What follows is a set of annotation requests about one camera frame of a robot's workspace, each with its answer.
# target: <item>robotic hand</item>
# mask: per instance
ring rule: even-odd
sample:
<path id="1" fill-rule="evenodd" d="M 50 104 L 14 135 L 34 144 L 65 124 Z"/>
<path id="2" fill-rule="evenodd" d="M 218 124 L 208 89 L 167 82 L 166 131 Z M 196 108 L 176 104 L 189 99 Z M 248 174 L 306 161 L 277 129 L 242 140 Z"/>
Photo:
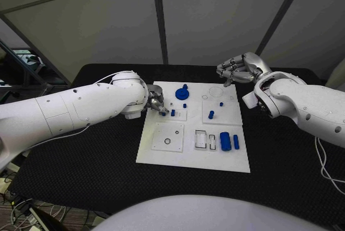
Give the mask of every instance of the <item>robotic hand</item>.
<path id="1" fill-rule="evenodd" d="M 0 105 L 0 171 L 36 143 L 65 132 L 85 130 L 118 114 L 138 118 L 147 108 L 169 113 L 161 88 L 146 85 L 133 71 L 118 72 L 111 84 L 99 81 Z"/>
<path id="2" fill-rule="evenodd" d="M 244 97 L 251 109 L 257 105 L 271 118 L 290 117 L 299 128 L 329 143 L 345 148 L 345 93 L 319 85 L 307 85 L 294 75 L 273 72 L 262 59 L 251 52 L 226 60 L 216 67 L 232 81 L 254 82 L 254 91 Z"/>

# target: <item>black table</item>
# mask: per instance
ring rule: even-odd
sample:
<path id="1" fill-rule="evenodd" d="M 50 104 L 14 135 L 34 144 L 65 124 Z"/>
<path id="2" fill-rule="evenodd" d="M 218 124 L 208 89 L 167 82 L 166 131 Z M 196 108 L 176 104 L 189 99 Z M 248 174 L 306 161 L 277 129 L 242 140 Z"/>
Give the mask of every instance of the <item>black table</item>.
<path id="1" fill-rule="evenodd" d="M 133 70 L 153 81 L 222 83 L 213 66 L 89 64 L 72 86 L 94 83 L 105 75 Z M 281 69 L 307 84 L 320 84 L 307 69 Z M 345 196 L 320 176 L 313 136 L 287 117 L 271 119 L 241 101 L 254 84 L 236 84 L 251 173 L 137 164 L 144 125 L 141 118 L 120 115 L 76 136 L 37 146 L 27 156 L 10 191 L 59 205 L 115 212 L 130 205 L 177 194 L 215 195 L 245 200 L 320 225 L 345 223 Z M 345 151 L 325 143 L 327 170 L 345 174 Z"/>

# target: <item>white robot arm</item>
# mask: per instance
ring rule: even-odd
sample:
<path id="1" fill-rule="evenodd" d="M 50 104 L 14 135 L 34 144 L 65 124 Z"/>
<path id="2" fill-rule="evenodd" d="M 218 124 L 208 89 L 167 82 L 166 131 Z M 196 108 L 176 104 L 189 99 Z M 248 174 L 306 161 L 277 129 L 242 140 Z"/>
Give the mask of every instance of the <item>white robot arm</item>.
<path id="1" fill-rule="evenodd" d="M 163 92 L 133 71 L 55 94 L 0 105 L 0 170 L 37 142 L 124 114 L 138 118 L 148 107 L 167 113 Z"/>
<path id="2" fill-rule="evenodd" d="M 254 91 L 242 97 L 247 107 L 257 105 L 271 118 L 290 117 L 299 128 L 322 140 L 345 148 L 345 93 L 319 85 L 307 85 L 291 74 L 273 72 L 251 52 L 226 60 L 216 67 L 232 81 L 254 82 Z"/>

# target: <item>screw hole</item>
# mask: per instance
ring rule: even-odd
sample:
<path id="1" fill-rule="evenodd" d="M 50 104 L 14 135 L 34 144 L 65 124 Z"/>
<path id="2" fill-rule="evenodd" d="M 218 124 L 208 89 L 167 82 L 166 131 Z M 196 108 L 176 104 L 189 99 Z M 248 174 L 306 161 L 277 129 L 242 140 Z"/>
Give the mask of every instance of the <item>screw hole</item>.
<path id="1" fill-rule="evenodd" d="M 335 132 L 339 133 L 342 130 L 340 126 L 336 126 Z"/>

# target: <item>white curved surface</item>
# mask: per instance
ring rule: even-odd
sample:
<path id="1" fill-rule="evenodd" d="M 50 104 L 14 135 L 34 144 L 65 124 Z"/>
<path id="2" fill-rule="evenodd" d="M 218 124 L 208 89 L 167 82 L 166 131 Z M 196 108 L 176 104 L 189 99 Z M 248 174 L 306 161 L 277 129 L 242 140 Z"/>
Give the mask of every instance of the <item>white curved surface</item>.
<path id="1" fill-rule="evenodd" d="M 199 195 L 148 200 L 114 214 L 94 231 L 325 231 L 300 218 L 245 201 Z"/>

